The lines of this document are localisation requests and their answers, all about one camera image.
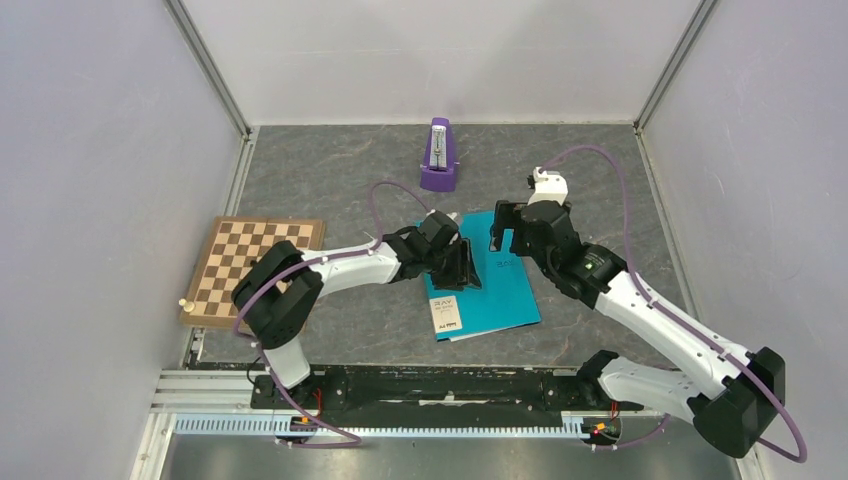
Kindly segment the blue black file folder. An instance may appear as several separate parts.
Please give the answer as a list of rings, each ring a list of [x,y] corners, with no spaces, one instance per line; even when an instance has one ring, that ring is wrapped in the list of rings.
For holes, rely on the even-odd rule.
[[[493,218],[492,210],[470,213],[463,217],[460,225],[461,235],[471,242],[481,289],[436,290],[432,276],[425,276],[438,341],[490,329],[535,325],[541,321],[521,258],[506,248],[499,252],[489,250]]]

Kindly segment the white paper sheets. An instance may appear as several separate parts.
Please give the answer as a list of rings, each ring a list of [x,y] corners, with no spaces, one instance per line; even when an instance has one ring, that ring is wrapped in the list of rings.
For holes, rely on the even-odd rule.
[[[490,330],[485,330],[485,331],[480,331],[480,332],[475,332],[475,333],[451,336],[448,340],[451,341],[451,342],[457,342],[457,341],[475,338],[475,337],[479,337],[479,336],[483,336],[483,335],[487,335],[487,334],[500,332],[502,330],[505,330],[505,328],[490,329]]]

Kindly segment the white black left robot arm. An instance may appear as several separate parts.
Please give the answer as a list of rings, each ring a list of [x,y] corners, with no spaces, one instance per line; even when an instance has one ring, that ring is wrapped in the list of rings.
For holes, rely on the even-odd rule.
[[[301,408],[311,401],[314,383],[299,335],[316,302],[354,287],[421,275],[428,275],[437,290],[481,288],[471,242],[454,216],[433,210],[417,225],[335,250],[301,250],[280,241],[247,271],[230,298],[277,378],[276,396]]]

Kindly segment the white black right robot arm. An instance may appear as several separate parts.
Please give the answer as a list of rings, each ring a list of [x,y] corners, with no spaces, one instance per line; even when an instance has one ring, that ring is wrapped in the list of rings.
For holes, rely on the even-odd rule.
[[[580,240],[568,203],[500,200],[491,250],[501,249],[506,231],[511,253],[531,258],[558,291],[627,327],[675,366],[648,367],[602,350],[578,372],[585,405],[602,408],[614,400],[662,411],[733,458],[745,457],[783,412],[786,365],[777,352],[753,352],[665,304],[624,259]]]

